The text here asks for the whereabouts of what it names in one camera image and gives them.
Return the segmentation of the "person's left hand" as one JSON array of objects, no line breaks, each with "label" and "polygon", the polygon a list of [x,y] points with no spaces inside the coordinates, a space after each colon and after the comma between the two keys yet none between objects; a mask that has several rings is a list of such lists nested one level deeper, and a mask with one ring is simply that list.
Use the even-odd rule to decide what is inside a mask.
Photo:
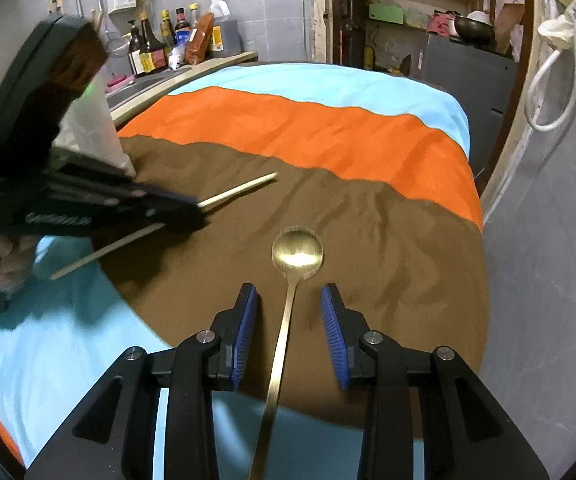
[{"label": "person's left hand", "polygon": [[0,234],[0,290],[16,292],[32,274],[39,237],[22,236],[17,242]]}]

